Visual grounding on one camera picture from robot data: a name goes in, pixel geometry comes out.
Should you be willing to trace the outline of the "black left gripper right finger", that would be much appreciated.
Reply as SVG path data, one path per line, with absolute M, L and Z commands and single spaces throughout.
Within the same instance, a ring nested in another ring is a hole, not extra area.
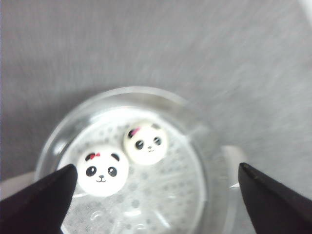
M 245 207 L 257 234 L 310 234 L 312 201 L 247 163 L 238 167 Z

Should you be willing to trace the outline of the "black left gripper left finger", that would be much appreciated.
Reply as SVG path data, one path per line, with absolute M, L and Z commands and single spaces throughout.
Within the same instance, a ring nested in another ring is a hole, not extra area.
M 77 183 L 73 164 L 0 202 L 2 234 L 61 234 Z

